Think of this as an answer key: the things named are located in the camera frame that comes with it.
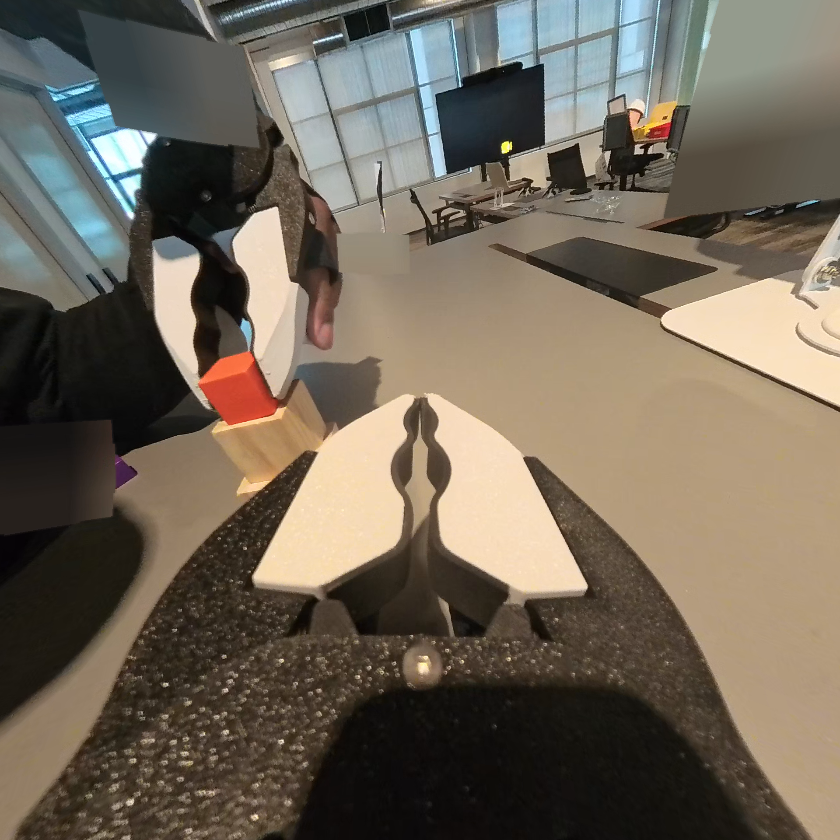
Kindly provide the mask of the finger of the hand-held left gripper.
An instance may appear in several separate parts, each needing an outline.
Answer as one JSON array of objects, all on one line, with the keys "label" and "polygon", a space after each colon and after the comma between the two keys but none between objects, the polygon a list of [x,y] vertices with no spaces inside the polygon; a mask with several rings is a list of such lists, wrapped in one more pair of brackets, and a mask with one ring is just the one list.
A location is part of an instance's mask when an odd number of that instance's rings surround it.
[{"label": "finger of the hand-held left gripper", "polygon": [[233,237],[233,257],[248,289],[250,351],[270,393],[284,400],[298,367],[308,304],[290,277],[278,209],[248,219]]},{"label": "finger of the hand-held left gripper", "polygon": [[176,237],[157,238],[152,244],[154,319],[169,355],[196,399],[212,410],[200,380],[219,358],[223,329],[217,309],[194,308],[193,287],[202,256],[191,244]]}]

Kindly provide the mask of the person's left forearm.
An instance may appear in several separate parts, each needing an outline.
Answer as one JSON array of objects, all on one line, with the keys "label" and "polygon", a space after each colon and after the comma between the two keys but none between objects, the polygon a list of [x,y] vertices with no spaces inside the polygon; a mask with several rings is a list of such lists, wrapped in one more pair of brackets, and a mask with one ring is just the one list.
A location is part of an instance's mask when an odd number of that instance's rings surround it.
[{"label": "person's left forearm", "polygon": [[184,382],[136,284],[67,311],[1,290],[1,425],[109,420],[125,455],[215,418]]}]

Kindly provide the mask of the person's left hand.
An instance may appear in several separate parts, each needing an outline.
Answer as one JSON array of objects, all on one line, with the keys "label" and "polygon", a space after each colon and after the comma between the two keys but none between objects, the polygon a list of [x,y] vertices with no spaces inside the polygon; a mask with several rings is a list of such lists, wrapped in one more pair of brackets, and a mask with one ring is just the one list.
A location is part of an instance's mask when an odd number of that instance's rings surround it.
[{"label": "person's left hand", "polygon": [[342,290],[338,263],[340,230],[331,209],[319,195],[310,195],[308,202],[315,233],[303,258],[299,283],[308,294],[308,339],[319,350],[330,350]]}]

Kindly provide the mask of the large black screen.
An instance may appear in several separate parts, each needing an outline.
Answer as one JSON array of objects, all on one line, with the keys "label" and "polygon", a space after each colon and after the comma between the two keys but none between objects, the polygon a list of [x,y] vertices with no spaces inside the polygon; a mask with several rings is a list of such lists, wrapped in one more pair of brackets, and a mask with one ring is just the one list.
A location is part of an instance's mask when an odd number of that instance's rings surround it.
[{"label": "large black screen", "polygon": [[544,67],[523,68],[509,77],[437,93],[437,121],[446,172],[500,162],[510,154],[546,144]]}]

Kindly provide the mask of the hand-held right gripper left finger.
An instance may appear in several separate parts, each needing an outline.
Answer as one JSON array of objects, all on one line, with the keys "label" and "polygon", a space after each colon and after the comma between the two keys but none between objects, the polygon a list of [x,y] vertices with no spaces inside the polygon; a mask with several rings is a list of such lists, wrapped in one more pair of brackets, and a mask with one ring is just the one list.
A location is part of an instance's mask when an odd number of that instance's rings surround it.
[{"label": "hand-held right gripper left finger", "polygon": [[419,408],[401,395],[320,447],[255,569],[255,588],[318,599],[391,599],[402,589]]}]

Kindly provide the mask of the medium plain wooden cube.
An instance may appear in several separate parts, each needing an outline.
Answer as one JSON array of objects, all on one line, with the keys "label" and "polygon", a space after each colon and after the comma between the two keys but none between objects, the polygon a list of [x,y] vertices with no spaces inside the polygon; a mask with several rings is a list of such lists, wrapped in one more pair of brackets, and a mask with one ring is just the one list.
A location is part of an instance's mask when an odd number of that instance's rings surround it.
[{"label": "medium plain wooden cube", "polygon": [[287,398],[270,416],[212,429],[215,442],[239,469],[246,485],[273,480],[301,454],[316,451],[331,434],[305,384],[290,384]]}]

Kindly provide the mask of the large plain wooden cube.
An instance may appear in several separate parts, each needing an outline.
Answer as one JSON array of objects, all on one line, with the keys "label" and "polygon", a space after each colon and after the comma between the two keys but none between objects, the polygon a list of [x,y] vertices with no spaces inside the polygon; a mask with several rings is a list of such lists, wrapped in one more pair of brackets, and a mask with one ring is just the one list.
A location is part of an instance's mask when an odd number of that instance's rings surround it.
[{"label": "large plain wooden cube", "polygon": [[[332,422],[327,425],[326,434],[323,441],[316,446],[314,451],[317,451],[318,448],[325,443],[328,439],[330,439],[334,434],[336,434],[339,430],[339,426],[337,423]],[[276,478],[279,474],[275,474],[273,477],[264,479],[257,482],[252,482],[247,480],[247,478],[243,478],[237,488],[236,495],[237,497],[248,497],[256,492],[264,489],[274,478]]]}]

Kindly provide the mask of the black office chair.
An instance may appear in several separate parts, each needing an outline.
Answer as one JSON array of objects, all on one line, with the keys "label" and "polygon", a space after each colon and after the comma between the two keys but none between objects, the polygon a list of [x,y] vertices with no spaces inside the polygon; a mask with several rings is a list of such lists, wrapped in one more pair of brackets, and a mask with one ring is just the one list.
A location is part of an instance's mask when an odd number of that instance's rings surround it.
[{"label": "black office chair", "polygon": [[664,159],[662,153],[636,154],[636,144],[631,126],[631,116],[634,110],[610,114],[605,118],[603,129],[602,149],[609,154],[607,172],[611,177],[618,177],[619,190],[627,189],[627,178],[632,179],[630,190],[636,190],[635,177],[644,175],[646,169],[654,162]]},{"label": "black office chair", "polygon": [[434,220],[425,211],[414,189],[409,191],[411,203],[419,210],[425,225],[427,246],[445,242],[451,238],[467,235],[474,230],[471,217],[458,206],[441,206],[434,210]]},{"label": "black office chair", "polygon": [[591,191],[587,179],[579,143],[548,153],[549,186],[548,195],[570,191],[581,196]]}]

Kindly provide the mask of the red wooden cube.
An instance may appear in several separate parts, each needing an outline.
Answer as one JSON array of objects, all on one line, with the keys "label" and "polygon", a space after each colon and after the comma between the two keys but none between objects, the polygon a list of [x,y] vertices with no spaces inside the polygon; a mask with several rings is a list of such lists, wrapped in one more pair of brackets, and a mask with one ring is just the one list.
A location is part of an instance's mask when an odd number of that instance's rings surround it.
[{"label": "red wooden cube", "polygon": [[249,351],[219,359],[198,381],[198,387],[228,426],[271,417],[279,405]]}]

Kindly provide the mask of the document stand with white base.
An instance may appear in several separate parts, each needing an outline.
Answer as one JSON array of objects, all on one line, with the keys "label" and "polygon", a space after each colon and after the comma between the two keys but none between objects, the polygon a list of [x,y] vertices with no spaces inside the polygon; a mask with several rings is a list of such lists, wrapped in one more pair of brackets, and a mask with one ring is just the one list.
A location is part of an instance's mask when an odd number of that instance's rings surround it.
[{"label": "document stand with white base", "polygon": [[663,329],[839,407],[839,221],[799,280],[768,278],[666,312]]}]

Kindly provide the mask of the wooden office desk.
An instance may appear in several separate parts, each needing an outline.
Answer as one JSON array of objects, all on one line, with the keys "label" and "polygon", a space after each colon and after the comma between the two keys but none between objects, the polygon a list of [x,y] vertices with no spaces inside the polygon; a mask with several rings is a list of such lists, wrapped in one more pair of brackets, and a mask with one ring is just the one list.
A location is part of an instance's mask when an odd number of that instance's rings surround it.
[{"label": "wooden office desk", "polygon": [[521,178],[508,182],[500,190],[489,182],[481,182],[455,192],[440,193],[437,197],[447,207],[454,207],[466,215],[468,226],[478,228],[482,215],[497,215],[507,210],[532,192],[532,180]]}]

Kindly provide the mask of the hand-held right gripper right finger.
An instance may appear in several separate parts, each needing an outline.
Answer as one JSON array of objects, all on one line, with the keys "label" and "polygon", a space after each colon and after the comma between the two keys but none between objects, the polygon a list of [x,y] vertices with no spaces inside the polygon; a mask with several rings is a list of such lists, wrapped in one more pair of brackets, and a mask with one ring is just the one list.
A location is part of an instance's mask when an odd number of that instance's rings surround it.
[{"label": "hand-held right gripper right finger", "polygon": [[451,606],[579,597],[587,583],[522,453],[437,394],[425,396],[428,570]]}]

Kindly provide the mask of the black desk mat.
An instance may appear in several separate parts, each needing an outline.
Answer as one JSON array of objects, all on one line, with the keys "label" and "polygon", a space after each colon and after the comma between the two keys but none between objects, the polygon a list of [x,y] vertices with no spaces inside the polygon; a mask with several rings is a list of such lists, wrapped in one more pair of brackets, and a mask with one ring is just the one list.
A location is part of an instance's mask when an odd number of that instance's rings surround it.
[{"label": "black desk mat", "polygon": [[600,291],[643,298],[717,268],[588,237],[575,237],[526,254],[530,265]]}]

